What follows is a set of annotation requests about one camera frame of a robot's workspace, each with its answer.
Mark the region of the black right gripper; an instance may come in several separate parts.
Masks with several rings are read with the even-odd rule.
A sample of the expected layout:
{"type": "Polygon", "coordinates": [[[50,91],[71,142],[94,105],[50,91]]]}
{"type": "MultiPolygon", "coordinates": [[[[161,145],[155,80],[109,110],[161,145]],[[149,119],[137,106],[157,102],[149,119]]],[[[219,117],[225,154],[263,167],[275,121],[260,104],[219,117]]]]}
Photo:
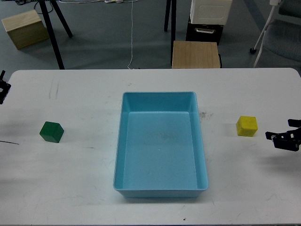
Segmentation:
{"type": "MultiPolygon", "coordinates": [[[[288,119],[288,125],[290,127],[300,128],[301,120],[288,119]]],[[[272,140],[274,147],[278,149],[284,149],[288,151],[299,151],[301,145],[301,136],[296,133],[274,133],[265,132],[267,140],[272,140]]]]}

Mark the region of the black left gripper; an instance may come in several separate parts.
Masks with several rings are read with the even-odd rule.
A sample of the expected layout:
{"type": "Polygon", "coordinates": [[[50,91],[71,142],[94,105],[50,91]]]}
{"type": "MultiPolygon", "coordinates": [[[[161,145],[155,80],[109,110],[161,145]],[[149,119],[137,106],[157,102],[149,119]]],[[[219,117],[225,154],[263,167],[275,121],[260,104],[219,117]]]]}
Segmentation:
{"type": "Polygon", "coordinates": [[[0,74],[0,104],[3,104],[7,94],[9,93],[9,90],[11,88],[11,85],[3,80],[5,75],[5,71],[2,70],[0,74]]]}

